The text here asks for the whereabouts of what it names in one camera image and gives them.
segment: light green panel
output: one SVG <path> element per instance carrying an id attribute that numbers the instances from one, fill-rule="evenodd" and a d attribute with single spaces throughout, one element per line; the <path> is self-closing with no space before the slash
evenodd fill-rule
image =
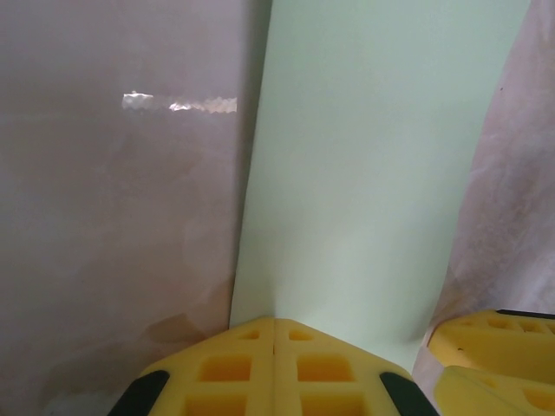
<path id="1" fill-rule="evenodd" d="M 523 0 L 274 0 L 232 324 L 411 368 Z"/>

